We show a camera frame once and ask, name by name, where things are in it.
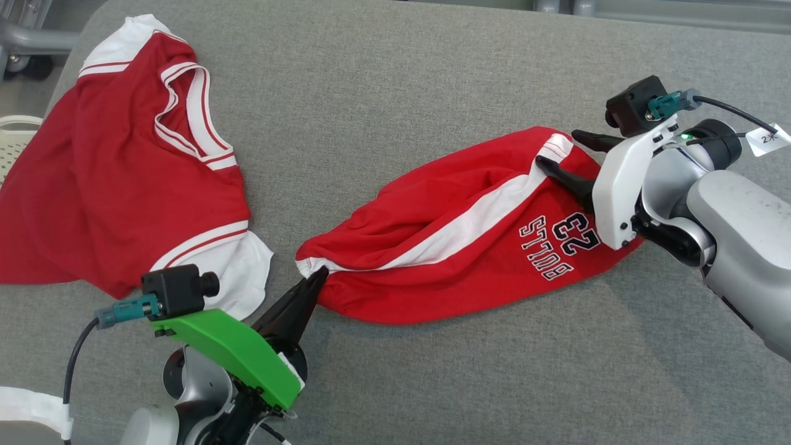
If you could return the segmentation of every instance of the teal connector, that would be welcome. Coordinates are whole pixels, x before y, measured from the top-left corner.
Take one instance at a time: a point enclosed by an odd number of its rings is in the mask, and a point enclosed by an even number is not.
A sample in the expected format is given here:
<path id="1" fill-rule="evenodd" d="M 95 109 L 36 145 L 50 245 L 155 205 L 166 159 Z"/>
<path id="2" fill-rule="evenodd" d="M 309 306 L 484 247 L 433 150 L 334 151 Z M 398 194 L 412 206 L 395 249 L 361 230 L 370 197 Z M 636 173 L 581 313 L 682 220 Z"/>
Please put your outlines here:
<path id="1" fill-rule="evenodd" d="M 687 91 L 674 91 L 665 96 L 657 97 L 648 103 L 648 114 L 645 118 L 648 120 L 662 120 L 682 110 L 694 110 L 701 105 L 700 102 L 694 99 L 699 94 L 700 91 L 696 89 L 688 89 Z"/>
<path id="2" fill-rule="evenodd" d="M 110 307 L 99 309 L 93 314 L 99 319 L 97 329 L 106 329 L 124 321 L 159 315 L 159 302 L 155 294 L 145 294 L 139 299 L 117 302 Z"/>

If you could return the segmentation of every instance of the gray table surface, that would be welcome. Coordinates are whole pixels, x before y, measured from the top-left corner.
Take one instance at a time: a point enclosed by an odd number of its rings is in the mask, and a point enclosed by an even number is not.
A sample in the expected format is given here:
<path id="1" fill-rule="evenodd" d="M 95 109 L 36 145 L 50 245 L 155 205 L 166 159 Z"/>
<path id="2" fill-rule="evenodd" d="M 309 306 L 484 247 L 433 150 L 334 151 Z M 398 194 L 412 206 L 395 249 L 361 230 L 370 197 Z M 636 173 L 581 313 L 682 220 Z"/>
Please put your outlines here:
<path id="1" fill-rule="evenodd" d="M 608 131 L 604 102 L 646 75 L 791 126 L 787 36 L 409 2 L 111 0 L 58 94 L 141 13 L 211 72 L 252 229 L 276 253 L 263 308 L 298 280 L 299 245 L 391 179 L 532 125 Z M 710 108 L 682 125 L 705 117 L 750 128 Z M 789 163 L 791 150 L 745 154 L 734 170 L 789 201 Z M 111 302 L 82 282 L 0 286 L 0 384 L 60 394 L 74 340 Z M 791 364 L 648 244 L 600 277 L 464 318 L 387 327 L 318 309 L 303 342 L 299 418 L 277 425 L 295 445 L 791 442 Z M 170 403 L 174 347 L 143 322 L 93 334 L 74 445 L 115 443 L 137 407 Z"/>

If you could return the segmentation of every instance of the wheel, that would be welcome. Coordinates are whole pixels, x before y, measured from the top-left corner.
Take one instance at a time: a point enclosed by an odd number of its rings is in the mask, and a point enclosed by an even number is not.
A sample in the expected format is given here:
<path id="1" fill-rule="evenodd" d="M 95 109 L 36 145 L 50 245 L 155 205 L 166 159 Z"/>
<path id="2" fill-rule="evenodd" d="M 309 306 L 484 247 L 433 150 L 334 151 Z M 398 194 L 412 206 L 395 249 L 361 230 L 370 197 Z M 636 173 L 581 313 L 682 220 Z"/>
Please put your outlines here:
<path id="1" fill-rule="evenodd" d="M 52 62 L 50 55 L 31 55 L 28 65 L 19 72 L 26 78 L 33 80 L 44 80 L 52 74 L 55 63 Z"/>

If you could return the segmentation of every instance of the label tag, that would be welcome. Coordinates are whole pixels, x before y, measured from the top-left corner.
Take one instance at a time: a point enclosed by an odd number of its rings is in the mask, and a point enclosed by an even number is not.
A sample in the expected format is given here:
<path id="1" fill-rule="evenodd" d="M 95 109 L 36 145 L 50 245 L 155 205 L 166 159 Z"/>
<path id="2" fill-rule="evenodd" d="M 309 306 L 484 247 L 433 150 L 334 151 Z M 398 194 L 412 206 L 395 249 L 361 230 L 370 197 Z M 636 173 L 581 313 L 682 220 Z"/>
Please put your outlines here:
<path id="1" fill-rule="evenodd" d="M 302 392 L 302 390 L 305 388 L 305 381 L 302 380 L 302 377 L 299 376 L 299 373 L 294 368 L 294 365 L 291 364 L 291 362 L 286 358 L 285 354 L 281 352 L 278 354 L 278 357 L 280 357 L 280 360 L 282 360 L 283 363 L 285 363 L 286 366 L 289 367 L 289 371 L 291 371 L 291 374 L 294 374 L 294 377 L 296 377 L 297 380 L 299 380 L 299 390 L 300 392 Z"/>
<path id="2" fill-rule="evenodd" d="M 778 148 L 791 146 L 791 136 L 777 124 L 772 124 L 772 127 L 778 132 L 771 134 L 767 129 L 758 127 L 744 136 L 756 157 L 763 156 Z"/>

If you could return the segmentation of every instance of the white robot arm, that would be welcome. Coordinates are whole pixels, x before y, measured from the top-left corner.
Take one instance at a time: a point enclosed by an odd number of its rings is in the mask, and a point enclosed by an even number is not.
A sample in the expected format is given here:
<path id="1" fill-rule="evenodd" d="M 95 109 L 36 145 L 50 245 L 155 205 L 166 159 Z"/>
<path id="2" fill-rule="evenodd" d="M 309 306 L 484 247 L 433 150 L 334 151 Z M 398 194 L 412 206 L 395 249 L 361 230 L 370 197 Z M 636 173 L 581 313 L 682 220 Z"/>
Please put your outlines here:
<path id="1" fill-rule="evenodd" d="M 676 112 L 701 103 L 760 128 L 737 134 L 718 120 L 703 120 L 676 135 Z M 757 154 L 791 145 L 791 138 L 697 91 L 668 94 L 655 76 L 609 100 L 606 117 L 626 139 L 572 133 L 579 145 L 607 152 L 595 181 L 547 159 L 539 166 L 595 215 L 605 244 L 621 249 L 641 236 L 698 269 L 771 351 L 791 361 L 791 205 L 725 170 L 741 155 L 740 138 Z"/>

